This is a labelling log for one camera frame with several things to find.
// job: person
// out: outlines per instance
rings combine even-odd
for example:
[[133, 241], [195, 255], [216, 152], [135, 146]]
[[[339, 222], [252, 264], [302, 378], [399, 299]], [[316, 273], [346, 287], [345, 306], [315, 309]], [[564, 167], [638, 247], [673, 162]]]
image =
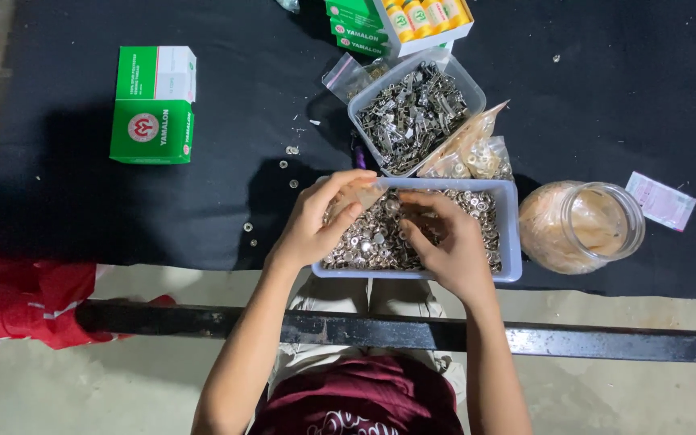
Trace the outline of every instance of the person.
[[[193, 434], [463, 433], [456, 403], [464, 397], [472, 434], [531, 433], [479, 223], [439, 194], [401, 194], [406, 206], [439, 217], [403, 219], [400, 225], [424, 267], [466, 310], [465, 374], [446, 352], [313, 344], [280, 344], [279, 351], [296, 275], [329, 254], [362, 212], [359, 203], [352, 203], [325, 226], [326, 208], [342, 186], [375, 176], [365, 170], [338, 172], [300, 193], [208, 375]], [[421, 233], [422, 224], [444, 235], [439, 245]], [[290, 308], [444, 317], [428, 284], [412, 280], [374, 280], [368, 297], [365, 280], [312, 276]], [[268, 401], [255, 415], [268, 382]]]

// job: beige pants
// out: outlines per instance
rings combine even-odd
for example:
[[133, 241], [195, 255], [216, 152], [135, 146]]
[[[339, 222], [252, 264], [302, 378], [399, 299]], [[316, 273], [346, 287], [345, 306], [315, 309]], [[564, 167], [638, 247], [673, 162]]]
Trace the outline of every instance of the beige pants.
[[[439, 302], [431, 294], [431, 288], [426, 281], [372, 280], [368, 282], [364, 279], [326, 279], [315, 275], [311, 275], [297, 291], [289, 310], [447, 317]], [[332, 364], [341, 357], [355, 358], [384, 354], [403, 354], [422, 362], [450, 382], [456, 392], [458, 403], [466, 398], [466, 375], [463, 366], [452, 361], [451, 352], [289, 343], [281, 343], [270, 375], [268, 394], [272, 394], [280, 381], [303, 371], [318, 370], [319, 366]]]

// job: translucent plastic tray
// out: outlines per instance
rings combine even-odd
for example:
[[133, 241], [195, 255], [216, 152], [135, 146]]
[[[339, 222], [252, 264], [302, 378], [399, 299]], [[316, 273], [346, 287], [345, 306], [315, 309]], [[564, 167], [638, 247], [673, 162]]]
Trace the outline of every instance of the translucent plastic tray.
[[[523, 274], [520, 257], [520, 230], [517, 221], [517, 187], [507, 180], [456, 180], [445, 178], [381, 178], [391, 188], [456, 189], [457, 191], [487, 191], [496, 200], [496, 225], [499, 234], [501, 272], [493, 275], [494, 282], [514, 282]], [[313, 264], [313, 273], [324, 278], [388, 278], [433, 280], [429, 271], [324, 269], [321, 262]]]
[[[370, 150], [372, 157], [375, 158], [378, 165], [381, 165], [383, 162], [381, 153], [377, 151], [377, 148], [375, 148], [375, 145], [372, 143], [372, 139], [370, 139], [367, 132], [362, 129], [361, 123], [359, 122], [359, 118], [356, 114], [361, 109], [369, 106], [372, 99], [380, 94], [381, 90], [387, 88], [388, 85], [399, 83], [402, 79], [404, 79], [404, 76], [414, 71], [421, 62], [429, 63], [432, 61], [437, 63], [440, 71], [452, 76], [455, 79], [456, 87], [463, 94], [463, 101], [466, 103], [466, 106], [469, 108], [469, 111], [472, 114], [478, 114], [485, 110], [485, 93], [479, 88], [479, 86], [477, 86], [477, 83], [474, 83], [474, 80], [472, 80], [471, 76], [469, 76], [469, 73], [463, 69], [463, 66], [458, 63], [458, 60], [456, 60], [456, 58], [451, 55], [448, 50], [431, 48], [411, 55], [409, 58], [402, 61], [401, 64], [396, 65], [386, 74], [383, 74], [381, 78], [375, 80], [372, 82], [372, 84], [365, 87], [362, 92], [353, 97], [348, 103], [348, 117], [356, 126], [356, 129], [359, 130], [359, 134], [361, 134], [361, 137], [364, 139], [364, 143], [367, 144], [367, 148]], [[421, 165], [423, 165], [423, 160], [402, 175], [394, 175], [383, 168], [381, 168], [381, 171], [383, 171], [386, 176], [393, 178], [406, 178], [415, 173], [418, 168], [421, 167]]]

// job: maroon t-shirt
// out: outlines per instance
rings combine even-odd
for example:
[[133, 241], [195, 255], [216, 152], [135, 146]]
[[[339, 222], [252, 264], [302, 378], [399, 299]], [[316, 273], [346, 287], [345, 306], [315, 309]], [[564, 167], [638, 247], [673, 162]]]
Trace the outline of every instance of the maroon t-shirt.
[[463, 435], [450, 383], [402, 356], [343, 359], [282, 381], [250, 435]]

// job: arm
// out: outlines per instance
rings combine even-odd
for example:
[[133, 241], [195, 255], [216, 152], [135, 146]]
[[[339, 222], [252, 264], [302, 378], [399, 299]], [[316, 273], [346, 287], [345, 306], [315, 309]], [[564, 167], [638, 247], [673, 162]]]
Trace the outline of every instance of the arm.
[[[426, 269], [466, 309], [466, 403], [472, 434], [531, 434], [479, 222], [442, 195], [405, 193], [401, 200], [439, 216], [401, 224]], [[438, 233], [441, 243], [431, 244], [418, 226]]]
[[328, 227], [323, 226], [324, 211], [343, 185], [375, 175], [364, 170], [335, 173], [300, 193], [243, 315], [211, 368], [195, 411], [194, 435], [246, 430], [276, 362], [286, 301], [297, 273], [335, 247], [361, 206], [346, 207]]

